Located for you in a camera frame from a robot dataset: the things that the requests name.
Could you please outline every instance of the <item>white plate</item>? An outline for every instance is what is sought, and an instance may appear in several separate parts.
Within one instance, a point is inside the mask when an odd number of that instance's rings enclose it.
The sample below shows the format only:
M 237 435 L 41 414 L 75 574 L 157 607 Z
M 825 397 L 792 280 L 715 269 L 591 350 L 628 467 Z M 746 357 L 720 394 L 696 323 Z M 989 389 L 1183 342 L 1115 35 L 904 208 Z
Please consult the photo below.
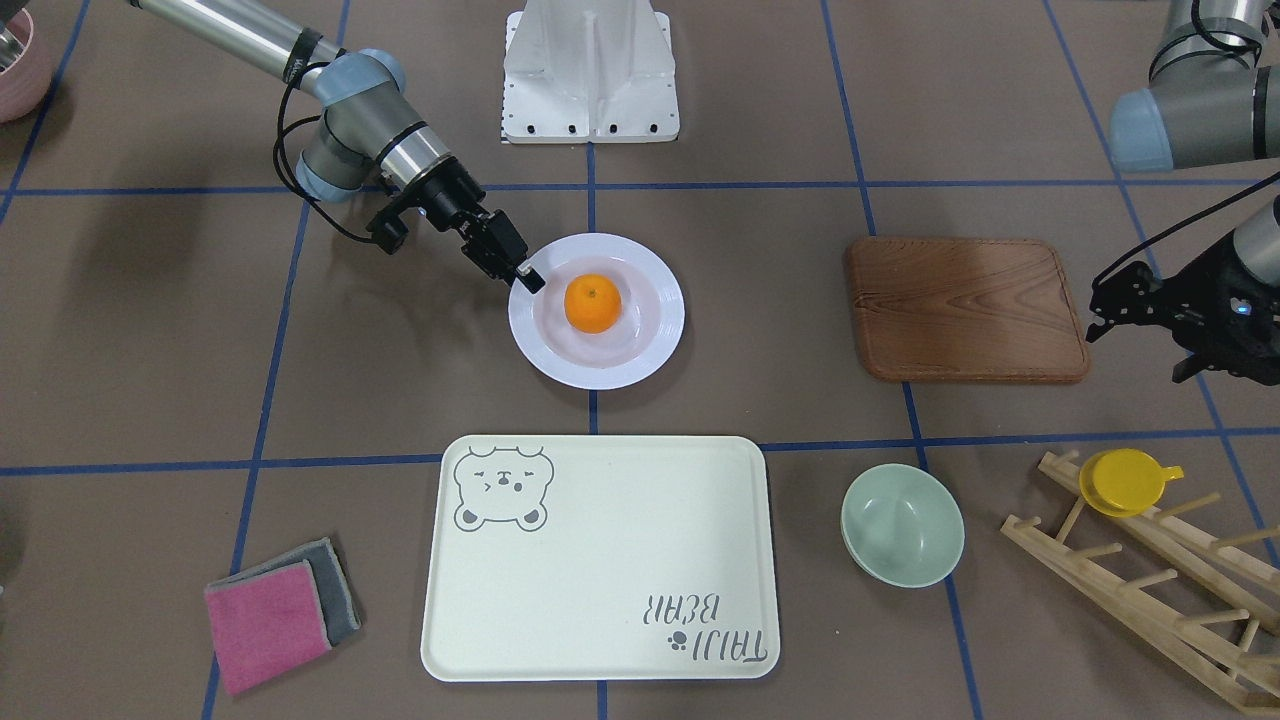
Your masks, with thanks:
M 547 287 L 531 295 L 515 283 L 507 315 L 520 351 L 548 377 L 584 389 L 614 389 L 648 378 L 676 351 L 685 296 L 648 247 L 616 234 L 571 234 L 529 263 Z M 603 333 L 580 332 L 564 319 L 564 288 L 584 273 L 605 275 L 622 295 L 622 316 Z
M 751 442 L 470 436 L 444 452 L 421 644 L 435 678 L 759 678 L 780 648 Z

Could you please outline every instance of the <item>orange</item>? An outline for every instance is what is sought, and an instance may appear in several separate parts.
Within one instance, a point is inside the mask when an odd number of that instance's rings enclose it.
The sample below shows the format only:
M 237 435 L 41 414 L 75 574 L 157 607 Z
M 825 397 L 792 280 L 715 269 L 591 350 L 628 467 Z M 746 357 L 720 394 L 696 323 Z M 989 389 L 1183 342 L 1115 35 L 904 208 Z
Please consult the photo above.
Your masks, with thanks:
M 622 295 L 604 275 L 579 275 L 564 288 L 564 318 L 584 333 L 603 333 L 621 315 Z

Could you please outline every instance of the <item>pink bowl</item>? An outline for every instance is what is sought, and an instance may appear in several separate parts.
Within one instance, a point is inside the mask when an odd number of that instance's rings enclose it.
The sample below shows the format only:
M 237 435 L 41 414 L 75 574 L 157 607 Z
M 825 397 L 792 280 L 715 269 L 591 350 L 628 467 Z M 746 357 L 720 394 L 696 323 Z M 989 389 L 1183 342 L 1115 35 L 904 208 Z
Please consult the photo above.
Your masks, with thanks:
M 8 29 L 26 47 L 8 69 L 0 72 L 0 123 L 35 110 L 54 79 L 54 61 L 45 49 L 45 38 L 36 35 L 31 13 L 19 10 Z

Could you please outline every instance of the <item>yellow cup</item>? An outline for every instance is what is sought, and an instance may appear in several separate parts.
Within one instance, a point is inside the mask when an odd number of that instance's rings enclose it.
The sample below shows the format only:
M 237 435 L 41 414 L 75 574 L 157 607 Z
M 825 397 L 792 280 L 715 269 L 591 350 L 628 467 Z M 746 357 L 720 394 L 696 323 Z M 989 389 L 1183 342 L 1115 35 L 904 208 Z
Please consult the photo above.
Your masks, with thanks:
M 1162 468 L 1140 450 L 1107 450 L 1080 468 L 1080 496 L 1103 515 L 1130 518 L 1155 505 L 1165 483 L 1181 477 L 1181 468 Z

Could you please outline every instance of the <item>wood grain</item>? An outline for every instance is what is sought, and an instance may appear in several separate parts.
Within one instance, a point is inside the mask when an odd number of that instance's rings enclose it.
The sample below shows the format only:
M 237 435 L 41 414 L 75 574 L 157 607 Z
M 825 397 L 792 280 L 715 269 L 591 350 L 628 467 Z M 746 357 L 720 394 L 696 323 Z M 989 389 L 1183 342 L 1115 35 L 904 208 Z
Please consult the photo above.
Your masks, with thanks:
M 1089 355 L 1033 240 L 864 237 L 845 254 L 863 365 L 884 380 L 1075 383 Z

